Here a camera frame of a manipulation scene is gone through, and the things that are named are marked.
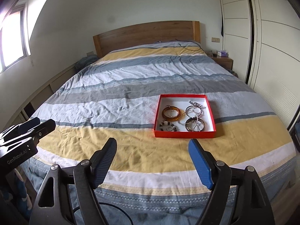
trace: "bangle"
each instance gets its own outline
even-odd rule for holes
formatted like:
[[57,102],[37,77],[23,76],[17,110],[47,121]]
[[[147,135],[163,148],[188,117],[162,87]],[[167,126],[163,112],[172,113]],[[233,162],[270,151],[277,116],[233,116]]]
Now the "bangle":
[[[195,112],[195,109],[199,109],[200,110],[200,112],[199,113],[197,113],[197,112]],[[189,114],[188,114],[188,112],[192,112],[192,113],[194,113],[194,116],[193,117],[191,117]],[[202,115],[202,109],[201,108],[199,108],[199,107],[195,107],[195,106],[188,106],[186,109],[185,109],[185,114],[189,117],[189,118],[194,118],[194,117],[196,117],[197,115],[198,115],[198,117],[200,117],[201,115]]]
[[198,131],[196,131],[195,130],[195,128],[189,128],[188,127],[188,124],[189,123],[191,123],[191,122],[194,122],[194,121],[197,121],[197,118],[189,118],[186,122],[185,122],[185,128],[186,128],[186,130],[188,131],[188,132],[201,132],[201,131],[203,131],[204,130],[204,127],[205,127],[205,124],[204,124],[204,121],[202,120],[202,119],[198,119],[198,122],[200,122],[200,123],[202,123],[202,125],[203,125],[203,128],[201,129],[200,127],[199,127],[199,125],[198,125],[198,122],[196,123],[196,126],[198,126]]
[[[169,111],[169,110],[172,110],[173,112],[177,112],[177,115],[174,116],[174,117],[170,117],[170,116],[166,116],[166,112]],[[166,119],[167,121],[170,121],[170,122],[175,122],[177,121],[181,116],[180,116],[180,109],[178,107],[175,107],[175,106],[168,106],[168,107],[165,107],[161,113],[161,115],[163,116],[163,119]]]

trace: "white stripe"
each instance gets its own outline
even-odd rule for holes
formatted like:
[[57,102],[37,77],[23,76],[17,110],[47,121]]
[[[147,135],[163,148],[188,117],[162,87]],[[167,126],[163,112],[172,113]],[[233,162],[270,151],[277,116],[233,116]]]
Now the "white stripe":
[[[267,168],[279,164],[285,158],[296,155],[293,142],[285,144],[259,157],[232,165],[231,167],[245,169],[246,166],[253,166],[256,171],[262,172]],[[34,156],[50,164],[59,164],[61,167],[70,167],[78,164],[78,161],[62,158],[42,148],[38,148],[38,154]],[[195,188],[203,187],[196,170],[164,173],[142,173],[142,172],[121,172],[109,170],[104,183],[137,188]]]
[[193,63],[155,63],[145,65],[126,66],[126,62],[121,68],[103,71],[99,73],[74,76],[75,80],[71,88],[82,86],[94,86],[100,83],[109,83],[113,80],[119,81],[123,79],[146,79],[149,77],[164,77],[172,76],[175,74],[195,74],[195,75],[212,75],[212,74],[228,74],[227,70],[222,68],[216,63],[193,64]]
[[[209,101],[214,103],[211,107],[215,119],[253,113],[273,112],[268,103],[257,93],[216,92],[206,93],[206,95]],[[85,121],[91,124],[154,124],[158,99],[159,96],[152,96],[136,99],[109,99],[89,103],[44,103],[34,113],[33,117],[37,116],[44,120],[53,119],[57,122],[72,124]]]

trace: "tissue box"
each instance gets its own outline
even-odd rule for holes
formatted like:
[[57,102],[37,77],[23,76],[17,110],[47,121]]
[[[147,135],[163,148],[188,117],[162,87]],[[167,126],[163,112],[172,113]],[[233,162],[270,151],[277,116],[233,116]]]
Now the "tissue box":
[[220,57],[228,57],[228,52],[227,51],[218,51],[218,56],[220,56]]

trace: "window frame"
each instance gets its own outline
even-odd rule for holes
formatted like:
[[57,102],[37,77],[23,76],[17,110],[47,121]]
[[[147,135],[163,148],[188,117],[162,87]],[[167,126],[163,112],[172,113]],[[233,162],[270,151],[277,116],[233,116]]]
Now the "window frame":
[[18,61],[22,60],[23,58],[27,57],[27,51],[26,51],[26,45],[25,45],[25,34],[24,34],[24,5],[20,5],[17,7],[14,7],[10,14],[20,12],[20,31],[21,31],[21,44],[22,44],[22,50],[23,50],[23,56],[15,60],[13,63],[11,63],[8,66],[5,66],[4,58],[3,58],[3,52],[2,52],[2,28],[0,30],[0,63],[2,66],[2,70],[0,73],[4,72],[6,69],[17,63]]

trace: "screw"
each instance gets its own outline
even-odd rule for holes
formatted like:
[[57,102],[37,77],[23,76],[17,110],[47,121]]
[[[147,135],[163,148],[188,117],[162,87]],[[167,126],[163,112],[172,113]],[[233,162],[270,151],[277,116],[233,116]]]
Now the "screw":
[[248,167],[247,167],[247,170],[248,170],[249,172],[254,172],[255,169],[254,169],[253,166],[248,166]]
[[57,164],[54,164],[54,165],[51,166],[51,170],[56,170],[56,169],[58,169],[58,165]]
[[82,166],[86,166],[86,165],[88,165],[90,163],[90,161],[88,160],[88,159],[85,159],[85,160],[82,160],[81,161],[81,165]]
[[223,161],[217,161],[217,166],[222,167],[225,165],[225,163]]

